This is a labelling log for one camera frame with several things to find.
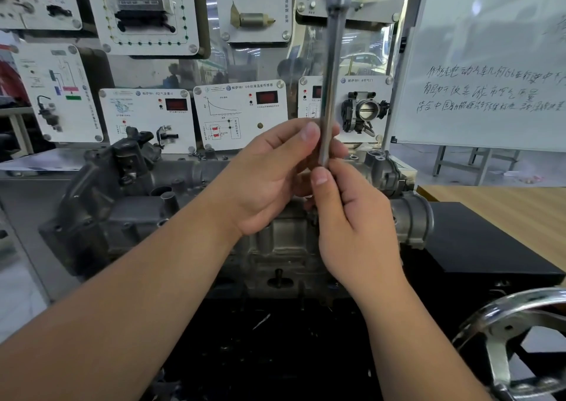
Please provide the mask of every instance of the red digital display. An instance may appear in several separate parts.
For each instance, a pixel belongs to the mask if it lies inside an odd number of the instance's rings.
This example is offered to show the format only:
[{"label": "red digital display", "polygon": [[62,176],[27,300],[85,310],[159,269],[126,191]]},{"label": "red digital display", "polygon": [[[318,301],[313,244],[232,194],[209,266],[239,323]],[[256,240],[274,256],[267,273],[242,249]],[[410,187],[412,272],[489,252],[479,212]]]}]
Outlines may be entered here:
[{"label": "red digital display", "polygon": [[187,99],[165,99],[167,111],[188,111]]},{"label": "red digital display", "polygon": [[312,98],[320,99],[322,98],[322,85],[315,85],[312,87]]},{"label": "red digital display", "polygon": [[279,103],[277,91],[259,91],[255,93],[258,104]]}]

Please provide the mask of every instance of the person's left hand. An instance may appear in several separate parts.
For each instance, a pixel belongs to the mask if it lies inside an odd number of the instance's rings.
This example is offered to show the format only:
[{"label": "person's left hand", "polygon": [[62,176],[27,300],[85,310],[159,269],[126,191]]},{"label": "person's left hand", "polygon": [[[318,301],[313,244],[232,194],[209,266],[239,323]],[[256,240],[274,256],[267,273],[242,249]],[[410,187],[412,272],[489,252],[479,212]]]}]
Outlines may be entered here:
[{"label": "person's left hand", "polygon": [[[332,135],[340,127],[335,124]],[[317,166],[320,127],[308,118],[287,121],[256,137],[199,195],[221,207],[243,235],[265,228],[308,177],[300,175]],[[332,139],[330,155],[344,158],[348,149]]]}]

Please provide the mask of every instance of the hand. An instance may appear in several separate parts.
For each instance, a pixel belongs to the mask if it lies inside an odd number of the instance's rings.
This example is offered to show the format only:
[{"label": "hand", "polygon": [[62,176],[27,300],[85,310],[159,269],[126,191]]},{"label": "hand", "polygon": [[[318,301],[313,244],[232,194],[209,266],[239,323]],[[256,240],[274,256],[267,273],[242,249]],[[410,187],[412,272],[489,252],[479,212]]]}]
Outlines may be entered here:
[{"label": "hand", "polygon": [[312,171],[314,200],[306,207],[316,203],[327,269],[361,306],[375,287],[405,280],[391,205],[347,162],[331,159],[329,169]]},{"label": "hand", "polygon": [[[340,132],[338,124],[332,135]],[[200,194],[221,206],[242,235],[265,228],[293,197],[305,169],[317,165],[320,127],[312,119],[282,123],[256,137]],[[348,149],[332,139],[330,154],[344,158]]]}]

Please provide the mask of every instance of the engine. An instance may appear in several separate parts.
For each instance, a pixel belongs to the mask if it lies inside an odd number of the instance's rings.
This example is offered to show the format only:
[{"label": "engine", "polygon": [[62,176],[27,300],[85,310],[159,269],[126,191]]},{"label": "engine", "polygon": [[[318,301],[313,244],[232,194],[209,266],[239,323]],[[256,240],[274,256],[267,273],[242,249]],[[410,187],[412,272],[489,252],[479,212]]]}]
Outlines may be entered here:
[{"label": "engine", "polygon": [[[62,198],[56,216],[40,227],[54,255],[72,275],[88,279],[128,252],[196,197],[229,164],[213,149],[164,160],[150,132],[85,153],[86,164]],[[400,244],[423,248],[433,228],[428,202],[416,194],[387,152],[348,159],[390,198]],[[241,238],[208,298],[342,298],[345,289],[318,251],[316,211],[293,199],[265,229]],[[379,230],[376,218],[375,229]]]}]

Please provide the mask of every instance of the white car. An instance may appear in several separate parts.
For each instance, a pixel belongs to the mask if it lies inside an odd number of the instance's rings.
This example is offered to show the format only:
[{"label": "white car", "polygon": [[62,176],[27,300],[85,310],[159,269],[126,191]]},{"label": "white car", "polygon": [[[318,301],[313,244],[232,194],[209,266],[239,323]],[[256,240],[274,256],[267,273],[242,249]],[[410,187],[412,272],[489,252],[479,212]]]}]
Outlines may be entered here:
[{"label": "white car", "polygon": [[341,58],[339,75],[385,75],[386,67],[387,60],[373,52],[358,52]]}]

